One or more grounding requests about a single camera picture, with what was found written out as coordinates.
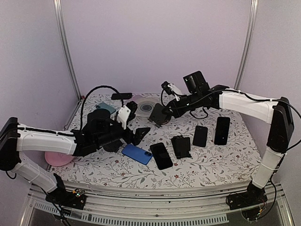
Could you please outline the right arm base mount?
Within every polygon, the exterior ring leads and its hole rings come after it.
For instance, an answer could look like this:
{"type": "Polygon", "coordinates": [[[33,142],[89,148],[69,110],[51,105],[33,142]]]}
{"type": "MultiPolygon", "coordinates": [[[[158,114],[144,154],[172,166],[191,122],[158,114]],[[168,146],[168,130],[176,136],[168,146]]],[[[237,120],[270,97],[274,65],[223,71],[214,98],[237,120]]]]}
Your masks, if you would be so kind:
{"type": "Polygon", "coordinates": [[[263,204],[267,200],[265,189],[258,188],[250,182],[245,192],[229,194],[226,197],[226,204],[230,210],[236,210],[261,203],[263,204]]]}

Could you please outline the round wooden base stand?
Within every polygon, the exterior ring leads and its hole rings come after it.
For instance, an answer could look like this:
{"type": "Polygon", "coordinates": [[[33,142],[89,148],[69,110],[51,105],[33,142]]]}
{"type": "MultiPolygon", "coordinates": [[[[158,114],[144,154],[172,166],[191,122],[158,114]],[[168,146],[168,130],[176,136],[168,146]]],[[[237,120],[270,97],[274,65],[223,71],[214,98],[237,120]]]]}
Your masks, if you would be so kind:
{"type": "Polygon", "coordinates": [[[171,115],[163,113],[164,107],[156,103],[148,120],[155,124],[157,128],[160,128],[162,125],[165,125],[170,122],[171,115]]]}

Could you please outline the black clamp phone stand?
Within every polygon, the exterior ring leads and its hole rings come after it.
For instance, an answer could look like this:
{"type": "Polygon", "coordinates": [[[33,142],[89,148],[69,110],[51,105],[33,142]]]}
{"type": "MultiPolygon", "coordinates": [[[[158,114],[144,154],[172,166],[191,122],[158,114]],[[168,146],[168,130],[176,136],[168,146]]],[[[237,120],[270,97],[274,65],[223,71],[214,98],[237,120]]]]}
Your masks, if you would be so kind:
{"type": "Polygon", "coordinates": [[[190,158],[190,138],[183,136],[174,136],[171,138],[174,154],[177,159],[190,158]]]}

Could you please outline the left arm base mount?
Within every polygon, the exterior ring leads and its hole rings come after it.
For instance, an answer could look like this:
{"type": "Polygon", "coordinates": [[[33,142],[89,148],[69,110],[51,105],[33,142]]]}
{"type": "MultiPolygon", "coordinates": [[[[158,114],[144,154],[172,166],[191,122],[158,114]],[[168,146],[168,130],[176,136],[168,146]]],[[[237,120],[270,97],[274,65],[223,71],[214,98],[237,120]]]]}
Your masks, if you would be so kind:
{"type": "Polygon", "coordinates": [[[87,200],[85,190],[76,188],[73,191],[67,191],[61,177],[55,173],[54,177],[57,188],[50,193],[46,193],[45,200],[61,206],[83,210],[87,200]]]}

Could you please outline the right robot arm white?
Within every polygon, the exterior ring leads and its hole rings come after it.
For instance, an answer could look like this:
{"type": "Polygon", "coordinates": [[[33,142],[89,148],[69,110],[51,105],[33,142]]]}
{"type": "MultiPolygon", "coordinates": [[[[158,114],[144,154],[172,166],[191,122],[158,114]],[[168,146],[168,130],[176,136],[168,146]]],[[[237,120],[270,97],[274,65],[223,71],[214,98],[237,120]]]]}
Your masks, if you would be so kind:
{"type": "Polygon", "coordinates": [[[165,107],[174,118],[201,107],[240,113],[247,120],[246,126],[260,148],[262,160],[252,178],[252,187],[243,195],[247,205],[254,205],[261,198],[261,191],[277,170],[294,132],[292,112],[296,109],[286,97],[270,98],[249,94],[225,85],[210,87],[201,71],[184,76],[188,94],[183,94],[173,83],[163,82],[161,87],[174,96],[165,107]]]}

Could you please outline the small black phone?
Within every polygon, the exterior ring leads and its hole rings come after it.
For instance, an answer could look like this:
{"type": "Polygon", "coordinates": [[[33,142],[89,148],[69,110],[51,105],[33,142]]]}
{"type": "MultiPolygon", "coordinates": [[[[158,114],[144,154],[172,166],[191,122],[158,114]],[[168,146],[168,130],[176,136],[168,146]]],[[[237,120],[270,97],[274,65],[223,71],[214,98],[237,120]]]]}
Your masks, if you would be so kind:
{"type": "Polygon", "coordinates": [[[197,125],[192,144],[198,147],[206,147],[208,128],[197,125]]]}

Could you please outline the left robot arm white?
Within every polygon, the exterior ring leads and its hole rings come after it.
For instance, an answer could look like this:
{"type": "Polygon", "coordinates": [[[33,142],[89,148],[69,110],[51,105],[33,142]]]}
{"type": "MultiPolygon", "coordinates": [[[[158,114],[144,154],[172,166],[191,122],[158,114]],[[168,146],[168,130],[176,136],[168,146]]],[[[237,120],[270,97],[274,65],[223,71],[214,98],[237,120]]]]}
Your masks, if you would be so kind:
{"type": "Polygon", "coordinates": [[[119,112],[117,119],[113,120],[109,111],[98,109],[87,115],[87,122],[82,129],[66,131],[30,128],[20,124],[16,117],[11,117],[0,131],[0,169],[22,176],[52,195],[59,204],[66,204],[70,194],[65,190],[62,179],[41,168],[24,152],[84,157],[120,139],[127,144],[138,145],[150,128],[132,131],[127,122],[129,115],[129,110],[119,112]]]}

